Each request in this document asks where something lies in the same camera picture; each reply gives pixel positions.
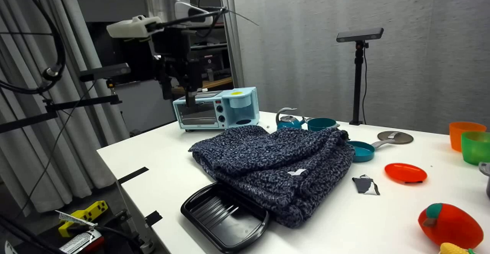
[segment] teal kettle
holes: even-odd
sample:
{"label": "teal kettle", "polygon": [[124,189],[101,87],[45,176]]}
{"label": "teal kettle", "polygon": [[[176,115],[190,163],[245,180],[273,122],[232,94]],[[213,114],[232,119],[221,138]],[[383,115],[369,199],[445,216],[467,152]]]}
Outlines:
{"label": "teal kettle", "polygon": [[283,127],[292,127],[292,128],[299,128],[301,129],[301,125],[305,123],[305,118],[303,117],[303,120],[299,121],[293,116],[287,115],[287,116],[282,116],[281,119],[279,119],[279,115],[284,112],[284,111],[291,111],[291,110],[296,110],[297,108],[290,108],[290,107],[284,107],[280,109],[277,114],[276,114],[276,124],[277,128],[283,128]]}

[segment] frying pan handle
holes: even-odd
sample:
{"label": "frying pan handle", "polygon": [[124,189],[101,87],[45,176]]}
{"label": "frying pan handle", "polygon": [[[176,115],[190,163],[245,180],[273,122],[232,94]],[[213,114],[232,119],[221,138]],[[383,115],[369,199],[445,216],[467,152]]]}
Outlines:
{"label": "frying pan handle", "polygon": [[480,162],[480,164],[478,164],[478,168],[482,174],[490,177],[490,163]]}
{"label": "frying pan handle", "polygon": [[375,149],[378,149],[380,146],[383,146],[384,144],[393,143],[393,142],[395,142],[395,139],[386,139],[383,141],[374,142],[373,144],[371,144],[371,146],[373,146]]}

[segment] blue knit fabric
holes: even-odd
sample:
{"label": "blue knit fabric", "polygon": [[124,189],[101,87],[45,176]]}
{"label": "blue knit fabric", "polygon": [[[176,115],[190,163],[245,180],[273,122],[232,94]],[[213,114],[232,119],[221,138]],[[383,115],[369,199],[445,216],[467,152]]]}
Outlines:
{"label": "blue knit fabric", "polygon": [[[336,128],[312,132],[283,128],[269,134],[260,126],[231,128],[194,144],[189,151],[215,180],[225,182],[295,228],[347,173],[354,149]],[[296,172],[305,169],[299,175]]]}

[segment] green cup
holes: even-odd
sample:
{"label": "green cup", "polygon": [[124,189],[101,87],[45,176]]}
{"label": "green cup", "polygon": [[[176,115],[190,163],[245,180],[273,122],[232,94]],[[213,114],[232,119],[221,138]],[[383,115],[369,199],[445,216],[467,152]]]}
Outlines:
{"label": "green cup", "polygon": [[490,132],[464,132],[461,135],[461,149],[464,161],[470,164],[490,163]]}

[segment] black tray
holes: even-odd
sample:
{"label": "black tray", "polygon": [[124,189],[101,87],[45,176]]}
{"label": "black tray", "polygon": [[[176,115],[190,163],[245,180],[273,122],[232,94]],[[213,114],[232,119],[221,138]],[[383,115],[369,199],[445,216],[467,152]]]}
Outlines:
{"label": "black tray", "polygon": [[219,251],[237,253],[266,230],[269,213],[264,207],[226,184],[206,186],[188,198],[180,212]]}

